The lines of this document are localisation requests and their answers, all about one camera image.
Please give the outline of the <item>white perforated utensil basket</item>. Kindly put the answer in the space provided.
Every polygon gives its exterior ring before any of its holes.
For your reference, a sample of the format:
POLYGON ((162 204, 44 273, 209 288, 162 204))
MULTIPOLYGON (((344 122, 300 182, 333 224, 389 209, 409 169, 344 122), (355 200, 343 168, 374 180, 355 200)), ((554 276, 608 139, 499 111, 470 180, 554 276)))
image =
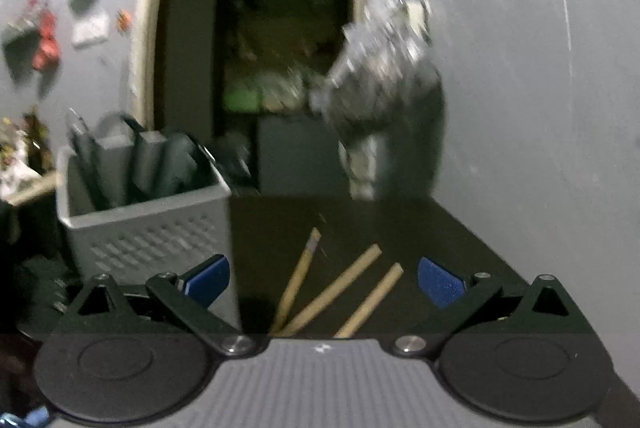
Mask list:
POLYGON ((214 255, 231 261, 231 188, 221 173, 214 169, 214 183, 205 188, 126 205, 122 177, 131 149, 126 136, 98 142, 103 191, 115 204, 104 211, 92 206, 73 149, 58 150, 56 211, 80 277, 107 273, 119 284, 141 285, 157 273, 186 273, 214 255))

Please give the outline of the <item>black handled kitchen scissors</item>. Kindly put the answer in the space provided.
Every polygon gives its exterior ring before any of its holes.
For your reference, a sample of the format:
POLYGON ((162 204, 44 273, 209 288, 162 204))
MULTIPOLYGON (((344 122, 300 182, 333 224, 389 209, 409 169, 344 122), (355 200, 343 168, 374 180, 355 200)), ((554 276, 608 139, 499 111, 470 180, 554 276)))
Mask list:
POLYGON ((175 132, 149 143, 136 137, 128 172, 130 203, 169 197, 186 191, 198 163, 196 143, 185 133, 175 132))

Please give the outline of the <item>plain wooden chopstick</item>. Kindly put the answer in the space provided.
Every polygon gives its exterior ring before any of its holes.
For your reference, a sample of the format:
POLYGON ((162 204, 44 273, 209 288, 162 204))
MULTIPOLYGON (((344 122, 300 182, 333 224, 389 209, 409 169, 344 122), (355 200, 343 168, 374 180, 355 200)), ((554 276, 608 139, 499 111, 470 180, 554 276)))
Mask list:
POLYGON ((398 281, 404 274, 404 268, 400 263, 394 263, 390 270, 384 275, 381 281, 376 284, 372 292, 366 297, 355 312, 347 319, 347 321, 334 334, 335 339, 352 338, 365 322, 370 318, 373 312, 378 308, 387 295, 394 289, 398 281))
POLYGON ((330 304, 349 288, 367 268, 382 254, 378 244, 371 245, 360 255, 345 271, 343 271, 328 287, 311 300, 306 307, 297 313, 291 321, 285 322, 276 334, 276 337, 291 337, 299 333, 305 326, 311 323, 320 313, 326 310, 330 304))

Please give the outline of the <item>chopstick with grey band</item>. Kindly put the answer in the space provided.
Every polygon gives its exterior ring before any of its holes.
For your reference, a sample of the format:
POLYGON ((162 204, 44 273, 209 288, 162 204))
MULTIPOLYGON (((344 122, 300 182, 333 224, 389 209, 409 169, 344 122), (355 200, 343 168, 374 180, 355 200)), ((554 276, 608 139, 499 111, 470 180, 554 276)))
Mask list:
POLYGON ((274 320, 270 328, 270 335, 276 334, 283 326, 285 326, 285 322, 291 312, 294 301, 299 293, 299 289, 305 281, 312 258, 314 258, 314 252, 316 251, 320 240, 320 231, 317 228, 313 228, 310 232, 305 248, 299 257, 296 267, 280 298, 276 315, 274 316, 274 320))

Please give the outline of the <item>grey cabinet box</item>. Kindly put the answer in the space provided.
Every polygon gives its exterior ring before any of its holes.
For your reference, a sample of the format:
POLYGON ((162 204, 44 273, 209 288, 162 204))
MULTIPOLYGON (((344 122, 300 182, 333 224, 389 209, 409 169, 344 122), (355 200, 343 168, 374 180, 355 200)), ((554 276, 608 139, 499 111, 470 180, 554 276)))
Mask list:
POLYGON ((258 125, 259 191, 268 196, 346 197, 335 134, 307 115, 267 116, 258 125))

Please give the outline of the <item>hanging clear plastic bag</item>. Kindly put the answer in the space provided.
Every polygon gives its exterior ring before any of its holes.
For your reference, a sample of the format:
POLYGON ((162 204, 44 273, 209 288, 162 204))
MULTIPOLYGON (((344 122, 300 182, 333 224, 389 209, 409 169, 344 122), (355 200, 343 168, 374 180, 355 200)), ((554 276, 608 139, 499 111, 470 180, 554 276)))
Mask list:
POLYGON ((390 128, 439 83, 427 9, 416 0, 364 0, 362 19, 343 28, 343 47, 310 98, 343 148, 390 128))

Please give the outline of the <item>red hanging item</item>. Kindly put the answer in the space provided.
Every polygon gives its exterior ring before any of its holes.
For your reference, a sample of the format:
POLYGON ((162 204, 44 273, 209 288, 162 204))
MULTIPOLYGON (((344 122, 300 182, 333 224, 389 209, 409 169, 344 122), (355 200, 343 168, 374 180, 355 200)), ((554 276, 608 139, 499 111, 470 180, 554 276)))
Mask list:
POLYGON ((60 46, 55 38, 56 17, 48 9, 44 10, 40 18, 39 44, 32 59, 32 68, 44 72, 60 62, 60 46))

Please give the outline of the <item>white wall switch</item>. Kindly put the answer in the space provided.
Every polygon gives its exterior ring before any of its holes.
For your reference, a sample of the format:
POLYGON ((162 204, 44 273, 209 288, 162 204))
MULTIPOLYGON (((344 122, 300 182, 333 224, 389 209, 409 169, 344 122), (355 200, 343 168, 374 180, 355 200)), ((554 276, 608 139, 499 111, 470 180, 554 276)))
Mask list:
POLYGON ((107 40, 109 33, 110 16, 106 12, 93 14, 74 25, 72 45, 76 49, 90 47, 107 40))

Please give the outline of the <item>orange wall hook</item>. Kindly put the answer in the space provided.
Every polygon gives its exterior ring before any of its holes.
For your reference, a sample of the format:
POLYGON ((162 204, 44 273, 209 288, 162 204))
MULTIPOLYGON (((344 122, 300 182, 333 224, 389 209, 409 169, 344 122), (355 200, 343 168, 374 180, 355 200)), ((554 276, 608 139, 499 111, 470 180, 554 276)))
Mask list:
POLYGON ((126 34, 130 31, 132 25, 132 16, 126 10, 119 10, 116 15, 116 28, 120 34, 126 34))

